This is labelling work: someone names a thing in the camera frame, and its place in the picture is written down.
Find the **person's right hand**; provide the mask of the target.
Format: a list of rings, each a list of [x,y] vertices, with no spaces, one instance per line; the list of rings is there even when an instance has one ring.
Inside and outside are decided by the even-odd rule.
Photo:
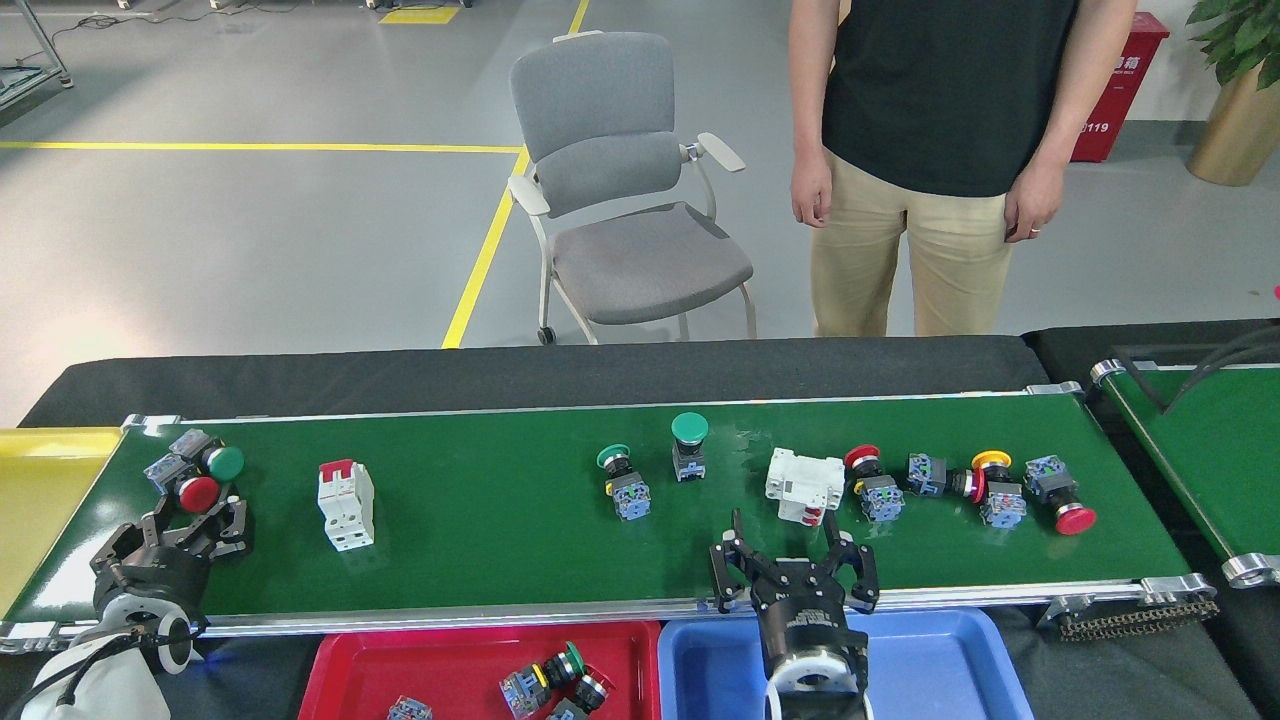
[[[822,149],[797,150],[790,181],[791,213],[797,223],[826,228],[832,204],[832,172]]]

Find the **person's left hand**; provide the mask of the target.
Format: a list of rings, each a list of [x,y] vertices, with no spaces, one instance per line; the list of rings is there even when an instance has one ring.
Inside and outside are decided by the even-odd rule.
[[[1062,205],[1068,164],[1056,159],[1033,159],[1016,177],[1005,196],[1005,242],[1036,240]]]

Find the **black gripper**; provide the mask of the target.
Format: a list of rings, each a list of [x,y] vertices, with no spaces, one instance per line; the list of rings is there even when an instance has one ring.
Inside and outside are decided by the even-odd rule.
[[[197,609],[209,585],[209,561],[251,553],[251,511],[239,495],[216,501],[180,530],[180,550],[160,546],[169,516],[146,512],[120,524],[92,559],[95,607],[122,593]]]
[[[733,509],[731,528],[710,547],[710,574],[717,612],[730,612],[744,591],[759,620],[762,657],[769,682],[865,682],[869,676],[864,632],[849,628],[845,591],[835,579],[851,568],[851,607],[874,612],[881,584],[874,550],[859,543],[827,512],[820,528],[828,552],[818,562],[776,562],[746,541],[741,509]],[[735,583],[730,566],[746,584]]]

